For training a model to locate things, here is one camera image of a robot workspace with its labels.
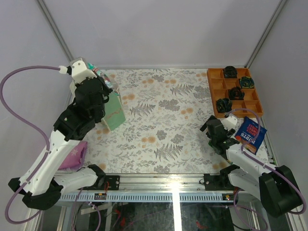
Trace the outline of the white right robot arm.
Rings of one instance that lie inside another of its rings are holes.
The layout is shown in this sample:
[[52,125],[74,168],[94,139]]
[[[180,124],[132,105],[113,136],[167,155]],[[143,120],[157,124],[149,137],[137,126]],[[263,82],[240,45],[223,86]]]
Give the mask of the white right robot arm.
[[277,218],[307,204],[290,168],[266,164],[243,148],[232,135],[235,129],[227,129],[221,120],[210,116],[200,129],[206,132],[209,146],[218,155],[231,162],[219,174],[204,174],[205,189],[231,190],[238,187],[257,198],[265,210]]

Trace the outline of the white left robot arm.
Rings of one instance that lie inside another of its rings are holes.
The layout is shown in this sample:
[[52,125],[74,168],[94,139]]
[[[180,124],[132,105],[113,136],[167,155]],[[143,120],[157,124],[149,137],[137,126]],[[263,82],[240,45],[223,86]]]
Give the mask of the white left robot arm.
[[87,133],[101,122],[111,92],[102,77],[86,78],[77,85],[73,102],[54,124],[46,150],[28,172],[8,183],[15,193],[23,195],[22,201],[28,208],[47,210],[64,194],[105,186],[105,173],[95,164],[66,177],[57,177],[55,173]]

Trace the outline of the teal Fox's mint candy bag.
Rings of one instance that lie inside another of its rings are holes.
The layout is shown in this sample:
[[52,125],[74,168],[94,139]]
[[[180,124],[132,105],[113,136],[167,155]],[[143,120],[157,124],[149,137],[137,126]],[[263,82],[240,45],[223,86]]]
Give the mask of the teal Fox's mint candy bag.
[[105,84],[107,85],[108,88],[113,89],[113,83],[111,82],[110,78],[102,72],[99,68],[97,68],[95,65],[88,63],[89,69],[98,74],[100,77],[102,77],[105,81]]

